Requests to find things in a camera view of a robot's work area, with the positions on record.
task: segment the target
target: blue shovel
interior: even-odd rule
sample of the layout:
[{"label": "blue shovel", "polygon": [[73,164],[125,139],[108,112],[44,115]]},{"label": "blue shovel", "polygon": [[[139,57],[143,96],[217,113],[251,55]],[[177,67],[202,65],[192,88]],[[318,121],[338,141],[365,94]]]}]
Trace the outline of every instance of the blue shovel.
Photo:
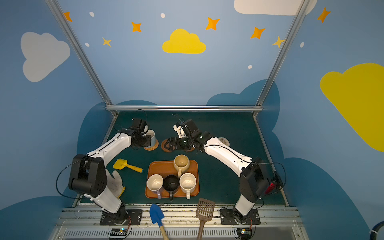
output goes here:
[{"label": "blue shovel", "polygon": [[152,223],[157,223],[159,225],[164,240],[169,240],[167,233],[164,230],[164,226],[161,223],[161,219],[164,218],[164,213],[161,211],[161,208],[156,204],[152,204],[151,208],[149,209],[149,215],[151,216]]}]

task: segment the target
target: white cloud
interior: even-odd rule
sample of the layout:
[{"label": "white cloud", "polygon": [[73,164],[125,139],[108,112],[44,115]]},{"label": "white cloud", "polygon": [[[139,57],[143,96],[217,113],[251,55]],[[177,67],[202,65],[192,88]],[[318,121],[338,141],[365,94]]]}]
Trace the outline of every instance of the white cloud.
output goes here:
[{"label": "white cloud", "polygon": [[[308,14],[317,0],[311,0]],[[242,14],[296,15],[301,0],[235,0],[235,10]]]},{"label": "white cloud", "polygon": [[71,53],[66,42],[58,41],[49,33],[41,35],[33,32],[24,33],[21,46],[26,58],[23,72],[31,82],[45,78],[67,60]]}]

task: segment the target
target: yellow toy shovel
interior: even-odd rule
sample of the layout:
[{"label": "yellow toy shovel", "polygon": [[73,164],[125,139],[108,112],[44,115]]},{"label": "yellow toy shovel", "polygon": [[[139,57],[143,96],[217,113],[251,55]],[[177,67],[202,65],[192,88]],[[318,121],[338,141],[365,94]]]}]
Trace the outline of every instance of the yellow toy shovel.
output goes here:
[{"label": "yellow toy shovel", "polygon": [[121,170],[121,169],[123,169],[123,168],[125,168],[125,167],[128,167],[128,168],[130,168],[130,169],[132,169],[132,170],[135,170],[136,172],[139,172],[139,173],[142,173],[143,172],[143,169],[142,168],[139,168],[139,167],[135,167],[135,166],[132,166],[132,165],[129,165],[128,163],[127,163],[127,160],[124,160],[124,159],[118,159],[118,160],[116,160],[116,162],[115,162],[115,164],[113,165],[113,168],[114,169],[119,169],[119,170]]}]

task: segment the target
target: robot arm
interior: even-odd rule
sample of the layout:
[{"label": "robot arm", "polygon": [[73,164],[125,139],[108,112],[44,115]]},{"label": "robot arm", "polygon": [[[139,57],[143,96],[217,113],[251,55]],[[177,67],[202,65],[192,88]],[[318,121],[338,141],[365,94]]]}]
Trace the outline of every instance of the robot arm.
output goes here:
[{"label": "robot arm", "polygon": [[241,196],[234,207],[234,214],[239,222],[246,220],[257,199],[270,191],[271,186],[281,184],[277,173],[267,171],[260,158],[252,159],[224,145],[209,132],[201,132],[193,120],[178,122],[174,126],[177,137],[167,140],[164,148],[168,151],[193,150],[193,148],[211,155],[232,169],[240,178]]},{"label": "robot arm", "polygon": [[89,197],[103,209],[104,218],[112,219],[114,224],[126,220],[125,204],[118,198],[121,192],[112,192],[108,187],[108,178],[112,179],[105,167],[122,150],[129,146],[148,147],[151,136],[146,135],[148,125],[142,119],[133,119],[132,126],[123,128],[111,140],[86,155],[78,154],[73,158],[68,187],[85,197]]}]

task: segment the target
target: mug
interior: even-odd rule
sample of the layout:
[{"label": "mug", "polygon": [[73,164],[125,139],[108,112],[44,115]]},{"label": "mug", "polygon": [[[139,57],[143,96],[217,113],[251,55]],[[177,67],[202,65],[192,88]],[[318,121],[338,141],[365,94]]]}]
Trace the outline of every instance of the mug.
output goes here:
[{"label": "mug", "polygon": [[182,173],[188,171],[189,165],[190,161],[187,156],[181,154],[175,157],[175,160],[173,160],[173,166],[177,171],[177,178],[180,178]]},{"label": "mug", "polygon": [[147,180],[147,187],[149,190],[157,194],[157,198],[161,199],[161,191],[163,187],[163,177],[159,174],[150,176]]},{"label": "mug", "polygon": [[151,145],[149,147],[154,147],[155,144],[156,144],[155,132],[153,130],[149,129],[146,135],[150,135],[151,136]]},{"label": "mug", "polygon": [[163,188],[165,191],[169,192],[169,200],[173,201],[173,194],[179,189],[179,179],[175,175],[168,175],[164,178]]},{"label": "mug", "polygon": [[181,175],[180,188],[187,194],[187,199],[190,199],[191,192],[196,188],[196,177],[192,173],[184,173]]}]

